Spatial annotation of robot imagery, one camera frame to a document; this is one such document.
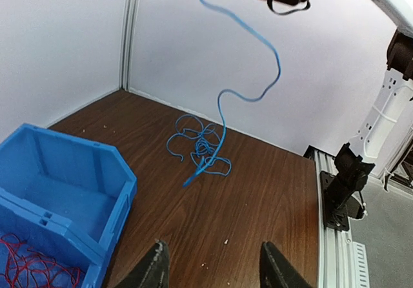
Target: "wooden table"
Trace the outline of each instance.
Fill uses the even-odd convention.
[[[113,258],[108,286],[120,282],[160,239],[170,248],[171,288],[258,288],[262,241],[275,243],[315,287],[314,163],[229,130],[220,155],[232,160],[230,175],[202,174],[184,189],[194,164],[189,156],[181,163],[165,147],[182,114],[118,91],[52,127],[115,145],[138,177],[138,193]],[[196,126],[191,121],[184,124]],[[171,143],[182,154],[189,155],[193,147],[183,138]]]

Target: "blue container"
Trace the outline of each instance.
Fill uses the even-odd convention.
[[[23,125],[0,144],[0,236],[85,273],[100,287],[137,180],[113,146]],[[7,252],[0,249],[0,273]]]

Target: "white panel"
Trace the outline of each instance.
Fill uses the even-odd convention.
[[[288,17],[274,16],[260,0],[207,1],[233,9],[268,37],[283,66],[262,102],[223,98],[228,126],[298,154],[308,145],[336,154],[380,90],[392,21],[370,0],[312,0],[309,11]],[[222,88],[256,96],[275,75],[265,46],[198,0],[141,0],[133,90],[219,121]]]
[[[0,0],[0,141],[118,87],[125,0]]]

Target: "blue string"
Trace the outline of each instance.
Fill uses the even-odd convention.
[[[193,157],[193,153],[191,153],[191,158],[194,161],[194,163],[196,164],[196,171],[195,173],[193,173],[193,175],[191,177],[189,177],[189,179],[187,179],[187,181],[184,183],[184,188],[187,187],[192,180],[194,180],[194,178],[196,178],[198,175],[200,175],[202,172],[208,172],[206,171],[207,168],[211,167],[217,160],[220,161],[224,161],[225,163],[229,164],[229,169],[227,173],[220,173],[220,172],[208,172],[209,174],[219,174],[219,175],[224,175],[227,176],[229,174],[229,172],[231,171],[231,162],[229,159],[226,158],[220,158],[218,157],[218,152],[222,147],[222,144],[224,143],[225,140],[225,136],[227,134],[227,123],[225,122],[225,118],[224,115],[222,113],[222,109],[221,109],[221,96],[225,93],[231,93],[234,94],[235,96],[239,97],[240,99],[246,101],[246,102],[258,102],[260,101],[265,94],[277,83],[277,81],[279,80],[279,78],[281,77],[281,63],[279,60],[279,56],[278,56],[278,52],[277,50],[274,48],[274,46],[272,46],[272,44],[265,39],[260,33],[258,33],[257,31],[255,31],[251,26],[247,25],[243,20],[241,20],[237,15],[235,15],[235,13],[231,12],[230,10],[220,7],[220,6],[216,6],[213,4],[210,4],[208,2],[206,2],[205,0],[199,0],[205,7],[215,11],[215,12],[219,12],[221,14],[227,15],[228,17],[232,18],[236,23],[238,23],[242,28],[244,28],[246,31],[250,32],[256,39],[258,39],[260,42],[262,42],[264,45],[266,45],[269,49],[271,49],[271,51],[274,53],[275,57],[276,57],[276,62],[277,62],[277,67],[278,67],[278,74],[275,78],[275,80],[273,82],[271,82],[263,91],[263,93],[256,97],[256,98],[248,98],[246,96],[243,96],[242,94],[232,90],[232,89],[224,89],[222,90],[219,94],[218,94],[218,98],[217,98],[217,104],[218,104],[218,111],[219,111],[219,115],[221,116],[222,119],[222,123],[223,123],[223,133],[222,133],[222,137],[221,139],[219,139],[219,137],[217,136],[216,132],[214,130],[211,129],[211,127],[214,124],[210,124],[207,125],[205,128],[202,124],[202,122],[200,122],[199,119],[197,119],[195,116],[192,115],[184,115],[181,116],[177,122],[176,122],[176,130],[177,133],[174,134],[173,136],[171,136],[171,138],[168,140],[166,147],[168,149],[168,151],[174,155],[174,156],[179,156],[181,157],[181,161],[183,161],[183,156],[181,154],[175,154],[173,153],[170,149],[168,144],[170,143],[170,141],[175,138],[176,136],[185,136],[187,138],[189,138],[185,132],[191,132],[191,133],[196,133],[196,135],[190,139],[196,139],[196,152],[194,153],[194,155],[196,156],[201,156],[201,161],[199,163],[196,163],[194,157]],[[196,130],[192,130],[192,129],[183,129],[182,132],[180,132],[177,129],[177,124],[179,123],[179,121],[184,118],[184,117],[194,117],[196,120],[198,120],[198,122],[200,122],[202,130],[201,131],[196,131]],[[206,139],[205,136],[206,135],[210,135],[213,134],[215,136],[218,137],[218,144],[211,144],[209,143]],[[211,156],[209,157],[204,157],[205,154],[211,154]]]

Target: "tangled red string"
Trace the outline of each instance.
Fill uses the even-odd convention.
[[[4,278],[11,288],[67,288],[69,280],[72,288],[79,285],[82,275],[80,268],[63,267],[54,258],[35,251],[11,233],[0,238],[1,244],[8,249],[8,257],[6,271],[0,274],[0,278]],[[65,279],[65,286],[54,284],[58,281],[63,283]]]

